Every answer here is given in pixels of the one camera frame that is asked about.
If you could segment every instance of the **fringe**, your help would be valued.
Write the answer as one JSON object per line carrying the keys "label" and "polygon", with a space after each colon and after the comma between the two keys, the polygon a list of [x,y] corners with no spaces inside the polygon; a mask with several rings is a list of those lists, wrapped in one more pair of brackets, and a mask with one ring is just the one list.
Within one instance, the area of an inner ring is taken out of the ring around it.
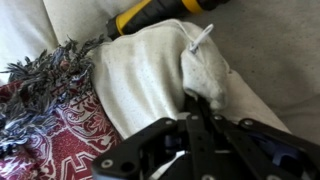
{"label": "fringe", "polygon": [[103,41],[101,35],[78,51],[77,41],[69,38],[52,54],[44,50],[34,61],[26,57],[26,65],[20,61],[8,65],[2,73],[11,73],[9,82],[22,84],[8,102],[0,102],[0,158],[18,151],[34,132],[45,134],[53,128],[58,105],[93,91],[90,78],[94,65],[86,55]]}

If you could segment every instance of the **metal hole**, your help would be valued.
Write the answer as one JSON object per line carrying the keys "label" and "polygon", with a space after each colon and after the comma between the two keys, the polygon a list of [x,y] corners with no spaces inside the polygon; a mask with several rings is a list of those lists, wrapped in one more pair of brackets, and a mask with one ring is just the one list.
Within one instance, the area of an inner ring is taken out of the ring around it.
{"label": "metal hole", "polygon": [[173,122],[170,121],[170,120],[166,121],[166,125],[170,125],[170,124],[172,124],[172,123],[173,123]]}
{"label": "metal hole", "polygon": [[104,169],[107,169],[109,167],[111,167],[113,165],[113,161],[111,159],[106,159],[104,161],[102,161],[101,163],[101,167]]}
{"label": "metal hole", "polygon": [[124,172],[130,172],[135,168],[134,164],[131,162],[125,162],[121,166],[121,170]]}
{"label": "metal hole", "polygon": [[247,126],[251,126],[253,124],[253,122],[251,120],[245,120],[244,124]]}
{"label": "metal hole", "polygon": [[215,180],[215,178],[209,174],[203,175],[201,180]]}
{"label": "metal hole", "polygon": [[222,120],[222,117],[219,116],[219,115],[215,115],[215,116],[213,117],[213,119],[214,119],[214,120]]}
{"label": "metal hole", "polygon": [[280,177],[270,174],[269,176],[267,176],[266,180],[281,180]]}
{"label": "metal hole", "polygon": [[192,119],[192,120],[198,120],[198,119],[199,119],[199,116],[193,115],[193,116],[191,116],[191,119]]}

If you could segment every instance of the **gray fabric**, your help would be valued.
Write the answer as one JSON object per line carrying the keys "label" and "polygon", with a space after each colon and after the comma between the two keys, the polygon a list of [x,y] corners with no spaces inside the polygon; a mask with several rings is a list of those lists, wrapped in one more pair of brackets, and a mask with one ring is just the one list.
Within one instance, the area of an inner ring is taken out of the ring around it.
{"label": "gray fabric", "polygon": [[213,22],[230,67],[293,133],[320,144],[319,9],[314,0],[230,0],[186,20]]}

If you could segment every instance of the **black rubber grip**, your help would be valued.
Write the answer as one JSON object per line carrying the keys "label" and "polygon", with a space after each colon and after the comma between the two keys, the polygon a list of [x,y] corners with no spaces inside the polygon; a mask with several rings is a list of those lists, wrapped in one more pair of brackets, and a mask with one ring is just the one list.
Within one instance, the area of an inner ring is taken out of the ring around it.
{"label": "black rubber grip", "polygon": [[188,13],[181,0],[152,0],[123,27],[124,34],[132,34],[151,24]]}
{"label": "black rubber grip", "polygon": [[203,10],[211,11],[218,5],[227,3],[229,0],[197,0],[198,4]]}
{"label": "black rubber grip", "polygon": [[117,16],[110,19],[107,23],[108,36],[112,40],[115,40],[121,36],[117,27],[116,19],[117,19]]}

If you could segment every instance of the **red patterned fabric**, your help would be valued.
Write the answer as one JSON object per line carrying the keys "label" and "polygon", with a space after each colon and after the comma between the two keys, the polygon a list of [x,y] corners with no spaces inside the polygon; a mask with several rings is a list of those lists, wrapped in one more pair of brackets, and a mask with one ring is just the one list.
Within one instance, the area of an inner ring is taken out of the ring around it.
{"label": "red patterned fabric", "polygon": [[[0,87],[0,102],[20,82]],[[12,156],[0,160],[0,176],[9,180],[92,179],[91,161],[120,143],[120,137],[94,92],[74,98],[55,110],[57,123],[47,134],[35,132]]]}

